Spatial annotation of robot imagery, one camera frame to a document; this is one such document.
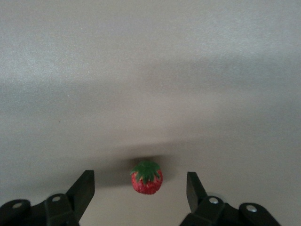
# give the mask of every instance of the screw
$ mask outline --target screw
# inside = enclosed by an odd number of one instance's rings
[[[211,198],[209,199],[209,201],[210,201],[212,204],[218,204],[218,200],[217,200],[217,198],[215,198],[215,197],[211,197]]]
[[[17,209],[17,208],[19,208],[21,206],[22,206],[22,203],[18,202],[18,203],[16,203],[16,204],[13,205],[13,209]]]
[[[57,201],[59,201],[60,199],[61,199],[60,196],[56,196],[56,197],[54,197],[54,198],[52,199],[52,201],[53,201],[53,202],[57,202]]]
[[[248,211],[250,211],[250,212],[253,212],[253,213],[257,212],[256,207],[254,207],[253,205],[247,205],[247,206],[246,206],[246,209],[247,209]]]

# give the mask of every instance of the black plastic bracket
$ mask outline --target black plastic bracket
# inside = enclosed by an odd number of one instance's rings
[[[239,209],[208,196],[198,175],[187,173],[187,200],[191,213],[180,226],[280,226],[261,205],[243,203]]]
[[[66,194],[54,194],[35,206],[21,199],[5,203],[0,226],[79,226],[94,193],[94,171],[86,170]]]

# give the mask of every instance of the strawberry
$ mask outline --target strawberry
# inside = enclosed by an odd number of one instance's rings
[[[153,161],[141,161],[130,175],[134,190],[142,194],[155,194],[163,181],[161,169]]]

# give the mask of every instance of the red strawberry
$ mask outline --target red strawberry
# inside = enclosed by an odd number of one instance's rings
[[[155,194],[163,181],[161,169],[153,161],[140,162],[130,174],[134,190],[142,194]]]

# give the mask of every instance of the white backdrop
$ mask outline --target white backdrop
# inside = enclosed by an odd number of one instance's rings
[[[0,205],[86,169],[81,225],[179,225],[186,173],[230,205],[301,224],[301,3],[2,1]],[[165,181],[136,193],[130,160]]]

